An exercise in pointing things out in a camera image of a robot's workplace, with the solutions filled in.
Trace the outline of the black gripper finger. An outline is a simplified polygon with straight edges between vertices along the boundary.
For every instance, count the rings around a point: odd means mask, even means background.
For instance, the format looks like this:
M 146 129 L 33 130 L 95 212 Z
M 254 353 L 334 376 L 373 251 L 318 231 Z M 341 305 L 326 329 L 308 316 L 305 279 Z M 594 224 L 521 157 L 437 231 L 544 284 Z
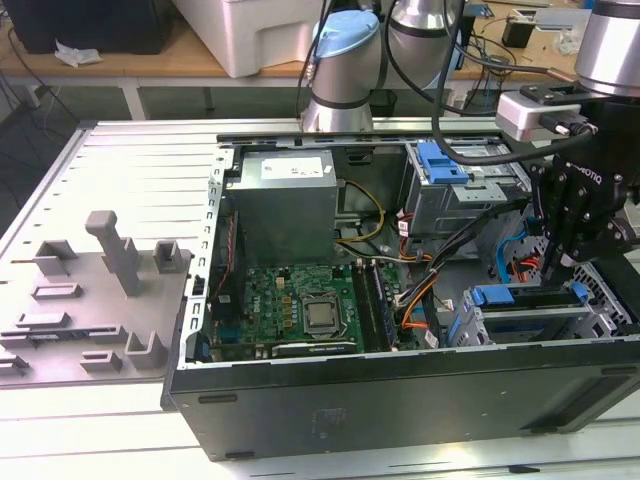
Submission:
M 540 268 L 541 284 L 549 287 L 558 286 L 562 283 L 562 280 L 559 280 L 556 274 L 559 262 L 556 235 L 558 212 L 557 174 L 551 166 L 545 166 L 542 163 L 533 163 L 530 166 L 529 174 L 534 212 L 547 240 L 543 263 Z
M 578 265 L 628 253 L 638 247 L 639 235 L 626 220 L 609 220 L 598 232 L 580 233 L 566 246 L 554 268 L 554 284 L 567 282 Z

